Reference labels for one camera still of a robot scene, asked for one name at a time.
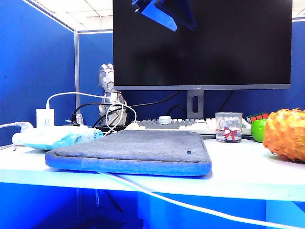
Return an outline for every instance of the desk surface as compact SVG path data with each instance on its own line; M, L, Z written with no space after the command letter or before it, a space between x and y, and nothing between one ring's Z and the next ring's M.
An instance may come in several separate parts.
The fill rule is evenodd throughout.
M122 177L161 193L305 201L304 163L281 160L261 143L250 140L204 142L212 160L212 172L206 176ZM15 151L14 147L0 150L0 182L134 191L102 174L50 168L44 155L45 151L21 146Z

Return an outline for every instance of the monitor stand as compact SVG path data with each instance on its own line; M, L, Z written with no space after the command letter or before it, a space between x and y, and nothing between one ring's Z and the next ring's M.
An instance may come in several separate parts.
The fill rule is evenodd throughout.
M203 118L204 90L187 91L187 118Z

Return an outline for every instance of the white robot toy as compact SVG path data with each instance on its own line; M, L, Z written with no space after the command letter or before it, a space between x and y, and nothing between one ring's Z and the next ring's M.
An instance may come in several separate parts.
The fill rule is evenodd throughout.
M113 72L113 65L111 63L105 65L102 64L100 66L99 75L98 75L98 85L104 90L104 96L107 99L103 98L102 103L106 104L114 104L116 101L121 102L122 104L127 105L126 100L123 98L122 93L120 91L114 90L114 72ZM100 116L106 115L107 110L110 108L110 105L100 105L99 112ZM110 111L120 108L120 106L112 106ZM101 120L101 125L116 125L120 119L122 110L115 111L113 113L109 113L107 115L107 120L104 117ZM123 109L123 117L118 123L118 127L125 126L127 120L127 111L126 108Z

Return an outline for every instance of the white cable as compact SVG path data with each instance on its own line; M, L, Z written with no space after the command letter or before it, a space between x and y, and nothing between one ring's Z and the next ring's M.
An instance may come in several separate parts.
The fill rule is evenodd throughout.
M228 219L228 220L233 220L233 221L242 222L242 223L250 223L250 224L255 224L255 225L260 225L260 226L265 226L265 227L272 227L272 228L304 229L302 227L295 227L295 226L289 226L289 225L284 225L284 224L279 224L279 223L272 223L272 222L266 222L266 221L261 221L261 220L256 220L256 219L247 219L247 218L232 216L232 215L225 214L225 213L215 211L215 210L211 210L211 209L208 209L208 208L202 208L202 207L194 206L194 205L191 205L191 204L183 203L183 202L180 202L180 201L177 201L177 200L174 200L174 199L170 199L170 198L155 194L151 191L148 191L145 188L142 188L142 187L136 185L135 183L133 183L129 180L126 180L126 179L122 178L122 177L119 177L119 176L116 176L116 175L113 175L113 174L110 174L110 173L102 173L102 172L98 172L98 173L103 174L107 177L110 177L110 178L112 178L112 179L114 179L114 180L116 180L120 183L123 183L127 186L130 186L130 187L132 187L132 188L134 188L134 189L136 189L140 192L143 192L147 195L162 199L164 201L170 202L172 204L176 204L176 205L184 207L184 208L188 208L188 209L192 209L192 210L195 210L195 211L211 214L211 215L222 217L222 218L225 218L225 219Z
M121 116L120 116L119 121L118 121L113 127L110 127L109 124L108 124L108 122L107 122L108 112L110 111L110 108L111 108L112 106L115 106L115 105L117 105L117 104L122 105ZM127 105L125 105L125 104L122 104L122 103L117 103L117 104L112 104L112 105L108 108L108 110L107 110L107 112L106 112L105 120L106 120L106 125L107 125L107 127L109 128L109 131L108 131L107 133L105 133L104 136L108 135L111 131L116 132L114 129L115 129L115 127L116 127L116 126L121 122L121 120L122 120L122 117L123 117L123 109L124 109L124 107L131 109L131 110L134 112L134 122L136 122L136 120L137 120L137 113L136 113L136 111L135 111L133 108L131 108L130 106L127 106Z
M108 99L108 97L105 97L105 96L82 93L82 92L63 92L63 93L58 93L58 94L54 94L54 95L50 96L46 102L46 109L50 108L50 99L51 98L54 98L58 95L64 95L64 94L81 94L81 95L86 95L86 96L91 96L91 97L96 97L96 98Z
M109 111L110 111L110 108L112 108L113 106L116 106L117 104L119 104L119 105L122 106L122 108L121 108L121 115L120 115L120 118L119 118L119 120L117 121L117 123L116 123L113 127L110 127L110 126L109 126L109 123L107 122L108 113L109 113ZM122 103L115 103L115 104L112 104L112 105L108 108L108 110L107 110L107 112L106 112L105 120L106 120L106 125L107 125L107 127L109 128L109 131L108 131L104 136L108 135L108 133L110 133L111 131L117 132L117 131L115 131L114 129L115 129L115 128L117 127L117 125L121 122L121 120L122 120L122 118L123 118L123 114L124 114L124 105L123 105Z
M99 198L99 193L97 192L97 189L95 189L95 203L96 203L96 206L99 207L100 198Z
M6 124L0 125L0 128L5 128L5 127L9 127L9 126L20 126L21 132L23 132L27 128L34 128L33 125L29 122L6 123Z
M2 125L0 125L0 128L5 128L5 127L9 127L9 126L15 126L15 123L2 124Z
M65 95L65 94L81 94L81 95L86 95L86 96L91 96L91 97L96 97L96 98L109 99L109 98L106 97L106 96L100 96L100 95L94 95L94 94L88 94L88 93L82 93L82 92L63 92L63 93L58 93L58 94L54 94L54 95L50 96L50 97L47 99L47 102L46 102L46 109L49 109L49 108L50 108L50 99L51 99L51 98L54 98L54 97L56 97L56 96L58 96L58 95ZM107 115L108 115L109 109L107 110L107 113L106 113L106 125L108 126L108 128L110 128L110 130L109 130L105 135L107 135L108 133L110 133L111 131L113 131L114 128L120 123L120 121L121 121L121 119L122 119L123 108L124 108L124 107L131 109L131 110L134 112L134 114L135 114L134 122L137 120L137 113L136 113L136 111L135 111L134 109L132 109L131 107L129 107L129 106L125 105L125 104L122 104L122 103L121 103L120 101L118 101L118 100L115 100L115 102L116 102L116 103L112 104L111 106L114 106L114 105L117 105L117 104L122 105L121 117L120 117L120 120L117 122L117 124L116 124L114 127L110 128L110 127L109 127L109 124L107 123Z

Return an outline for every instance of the white keyboard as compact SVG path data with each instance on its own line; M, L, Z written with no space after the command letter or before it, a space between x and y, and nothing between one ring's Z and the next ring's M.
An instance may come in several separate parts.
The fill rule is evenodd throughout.
M197 132L203 135L215 135L216 120L204 119L172 119L169 124L160 124L158 120L147 119L130 123L126 130L184 130ZM251 124L243 119L243 135L251 134Z

